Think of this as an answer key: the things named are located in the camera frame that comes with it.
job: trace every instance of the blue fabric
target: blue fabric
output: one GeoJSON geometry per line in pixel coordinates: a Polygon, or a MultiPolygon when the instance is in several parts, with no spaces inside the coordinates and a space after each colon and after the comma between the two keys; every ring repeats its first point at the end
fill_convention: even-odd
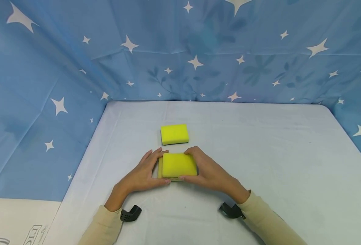
{"type": "Polygon", "coordinates": [[[0,197],[62,200],[111,98],[322,103],[361,151],[361,1],[0,0],[0,197]]]}

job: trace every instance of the wrist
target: wrist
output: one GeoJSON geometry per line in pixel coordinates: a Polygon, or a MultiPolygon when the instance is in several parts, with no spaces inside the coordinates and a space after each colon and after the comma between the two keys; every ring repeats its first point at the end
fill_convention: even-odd
{"type": "Polygon", "coordinates": [[[129,195],[129,191],[124,186],[120,185],[120,183],[116,184],[111,191],[108,200],[105,203],[105,208],[110,212],[115,212],[120,209],[123,205],[123,202],[129,195]]]}
{"type": "Polygon", "coordinates": [[[232,183],[229,185],[229,191],[227,193],[237,204],[242,204],[247,201],[250,197],[250,191],[242,186],[242,184],[237,180],[233,179],[232,183]]]}

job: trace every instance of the sleeve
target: sleeve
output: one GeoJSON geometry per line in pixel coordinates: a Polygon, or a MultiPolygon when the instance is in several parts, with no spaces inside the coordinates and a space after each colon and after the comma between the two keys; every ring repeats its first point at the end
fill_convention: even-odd
{"type": "Polygon", "coordinates": [[[262,198],[253,192],[246,202],[238,206],[246,217],[243,221],[266,245],[307,245],[262,198]]]}
{"type": "Polygon", "coordinates": [[[100,206],[78,245],[113,245],[123,223],[121,211],[122,209],[110,212],[100,206]]]}

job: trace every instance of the yellow sponge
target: yellow sponge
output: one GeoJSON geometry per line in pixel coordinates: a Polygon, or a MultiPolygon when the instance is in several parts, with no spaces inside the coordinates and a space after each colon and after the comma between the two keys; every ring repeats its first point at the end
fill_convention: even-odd
{"type": "Polygon", "coordinates": [[[191,155],[165,153],[158,160],[158,178],[178,180],[181,175],[197,175],[197,165],[191,155]]]}
{"type": "Polygon", "coordinates": [[[161,127],[161,142],[163,145],[189,142],[189,133],[186,124],[161,127]]]}

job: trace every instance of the wrist strap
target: wrist strap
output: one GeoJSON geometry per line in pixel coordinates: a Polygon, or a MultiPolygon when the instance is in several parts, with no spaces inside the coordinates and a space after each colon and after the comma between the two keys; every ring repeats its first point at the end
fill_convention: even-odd
{"type": "Polygon", "coordinates": [[[122,211],[121,211],[121,220],[123,222],[135,221],[140,216],[141,212],[142,212],[141,208],[139,206],[137,206],[137,205],[134,205],[129,212],[122,209],[122,211]]]}
{"type": "Polygon", "coordinates": [[[227,203],[223,203],[220,206],[219,210],[227,218],[237,219],[239,217],[242,217],[242,219],[246,219],[246,217],[242,213],[242,210],[236,204],[234,204],[233,207],[230,207],[227,203]]]}

